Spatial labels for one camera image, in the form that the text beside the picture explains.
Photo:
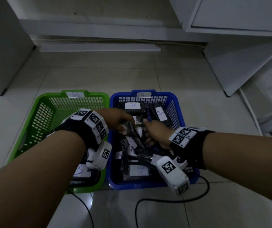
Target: plastic basket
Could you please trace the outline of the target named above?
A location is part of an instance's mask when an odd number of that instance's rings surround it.
[[[137,97],[139,92],[150,92],[150,98],[142,98]],[[185,122],[183,119],[183,115],[180,111],[179,103],[177,97],[170,93],[170,92],[156,92],[155,90],[133,90],[132,92],[122,92],[122,93],[115,93],[111,96],[110,99],[110,107],[117,107],[118,102],[123,101],[131,101],[131,102],[138,102],[143,101],[145,102],[145,106],[148,109],[148,105],[156,102],[162,102],[166,107],[166,111],[169,114],[170,118],[172,119],[173,124],[171,125],[171,129],[179,128],[180,126],[185,126]],[[147,119],[149,121],[152,120],[150,116],[149,110],[147,110]],[[117,135],[117,131],[110,130],[108,142],[112,144],[112,140],[115,139]],[[112,161],[115,158],[115,152],[111,152],[111,156],[109,157],[108,164],[107,164],[107,179],[109,181],[110,187],[115,190],[128,190],[128,189],[140,189],[140,188],[153,188],[153,187],[162,187],[167,186],[167,184],[163,182],[114,182],[115,175],[119,174],[117,171],[113,171],[112,169]],[[195,169],[195,171],[190,172],[187,174],[190,183],[194,184],[198,180],[199,169]]]
[[[83,92],[84,98],[68,98],[66,92]],[[63,90],[61,93],[46,93],[35,100],[23,130],[9,157],[12,161],[42,139],[44,133],[54,129],[80,108],[107,108],[110,98],[105,93],[90,93],[85,90]],[[106,170],[101,171],[99,181],[94,186],[71,188],[74,193],[96,191],[104,182]]]

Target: forearm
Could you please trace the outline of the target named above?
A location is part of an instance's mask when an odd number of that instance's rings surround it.
[[[272,138],[211,133],[203,157],[208,170],[272,200]]]
[[[57,131],[1,168],[0,227],[47,226],[84,152],[77,134]]]

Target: white tracking device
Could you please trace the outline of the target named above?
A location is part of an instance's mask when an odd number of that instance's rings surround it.
[[[188,165],[187,161],[182,162],[177,159],[179,157],[172,160],[170,157],[164,156],[157,161],[156,167],[174,194],[181,196],[189,188],[190,181],[182,171]]]
[[[107,161],[110,157],[112,145],[106,141],[102,141],[97,151],[92,148],[88,149],[88,162],[86,166],[89,169],[103,170],[107,165]]]

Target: tile floor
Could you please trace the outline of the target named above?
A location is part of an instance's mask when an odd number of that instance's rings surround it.
[[[36,50],[5,96],[0,97],[0,167],[6,162],[35,98],[67,89],[105,92],[109,96],[133,89],[170,91],[178,97],[186,125],[258,134],[239,96],[226,98],[223,94],[202,48],[162,46],[159,53]],[[211,183],[208,195],[185,204],[143,202],[138,207],[139,227],[272,227],[270,200],[210,171],[201,174]],[[204,192],[206,184],[202,183],[192,185],[185,199]],[[78,195],[90,208],[96,227],[135,227],[134,207],[141,198],[182,199],[167,187],[103,189]],[[49,227],[91,227],[91,222],[84,206],[72,195],[66,195]]]

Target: black cable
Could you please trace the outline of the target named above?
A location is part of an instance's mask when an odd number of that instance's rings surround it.
[[[210,190],[210,184],[208,182],[207,179],[205,179],[203,176],[200,176],[200,178],[202,178],[203,180],[205,180],[205,182],[207,183],[207,190],[202,194],[202,195],[199,195],[195,198],[192,198],[192,199],[186,199],[186,200],[178,200],[178,201],[171,201],[171,200],[161,200],[161,199],[140,199],[137,204],[136,204],[136,207],[135,207],[135,220],[136,220],[136,227],[138,228],[138,222],[137,222],[137,207],[138,207],[138,204],[143,202],[143,201],[152,201],[152,202],[158,202],[158,203],[188,203],[188,202],[192,202],[192,201],[196,201],[200,198],[202,198],[203,196],[205,196],[209,190]]]
[[[91,221],[92,221],[92,226],[93,226],[93,228],[94,228],[94,222],[93,222],[93,218],[92,218],[92,215],[91,215],[91,213],[89,212],[89,209],[88,209],[88,207],[85,205],[85,203],[84,203],[84,201],[82,201],[77,195],[75,195],[73,192],[71,192],[70,190],[67,190],[70,194],[72,194],[74,197],[76,197],[80,202],[82,202],[82,204],[85,206],[85,208],[87,209],[87,211],[88,211],[88,214],[89,214],[89,216],[91,217]]]

